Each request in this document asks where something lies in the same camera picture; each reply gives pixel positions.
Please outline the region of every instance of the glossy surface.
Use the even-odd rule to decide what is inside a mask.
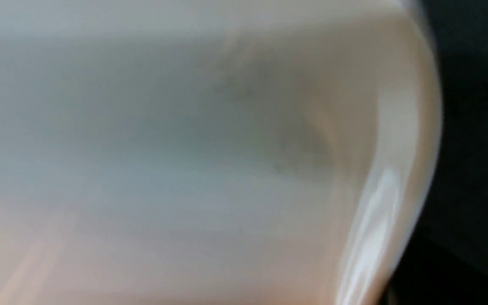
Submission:
[[[172,5],[0,16],[0,305],[373,302],[438,145],[413,21]]]

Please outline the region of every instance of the white plastic surface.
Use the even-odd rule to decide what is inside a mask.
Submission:
[[[390,1],[301,3],[0,0],[0,305],[376,301],[434,61]]]

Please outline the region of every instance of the dark background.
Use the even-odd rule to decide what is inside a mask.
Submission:
[[[423,0],[444,133],[424,212],[393,279],[404,304],[488,304],[488,0]]]

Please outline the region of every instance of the white object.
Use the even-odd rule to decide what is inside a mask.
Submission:
[[[372,304],[440,133],[393,4],[0,0],[0,305]]]

